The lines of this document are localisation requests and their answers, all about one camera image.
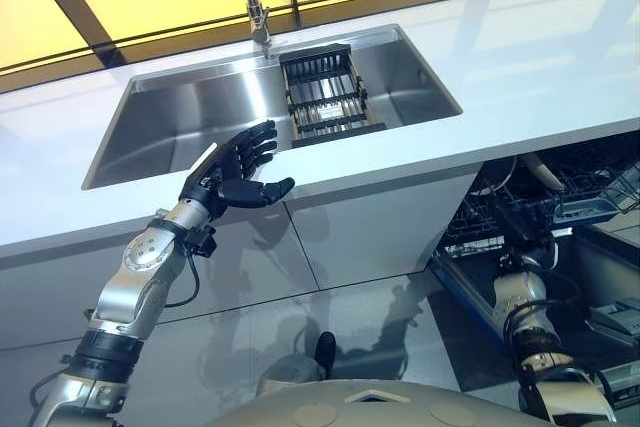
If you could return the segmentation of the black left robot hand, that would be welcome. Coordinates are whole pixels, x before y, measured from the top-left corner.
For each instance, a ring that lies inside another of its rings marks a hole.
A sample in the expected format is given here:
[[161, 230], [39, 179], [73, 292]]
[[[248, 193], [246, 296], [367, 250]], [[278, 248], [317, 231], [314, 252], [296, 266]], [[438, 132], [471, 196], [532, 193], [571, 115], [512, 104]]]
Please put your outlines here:
[[280, 201], [294, 188], [293, 178], [273, 183], [252, 179], [259, 167], [273, 160], [276, 136], [275, 122], [267, 120], [216, 146], [188, 175], [179, 199], [200, 203], [212, 219], [229, 207], [255, 209]]

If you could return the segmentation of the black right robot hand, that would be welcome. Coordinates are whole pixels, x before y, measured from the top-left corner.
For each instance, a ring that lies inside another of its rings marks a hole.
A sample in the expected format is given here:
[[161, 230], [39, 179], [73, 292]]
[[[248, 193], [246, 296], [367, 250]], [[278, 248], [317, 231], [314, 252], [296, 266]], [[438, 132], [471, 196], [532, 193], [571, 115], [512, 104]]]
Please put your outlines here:
[[519, 214], [497, 207], [494, 217], [507, 246], [521, 252], [548, 248], [549, 235], [536, 230]]

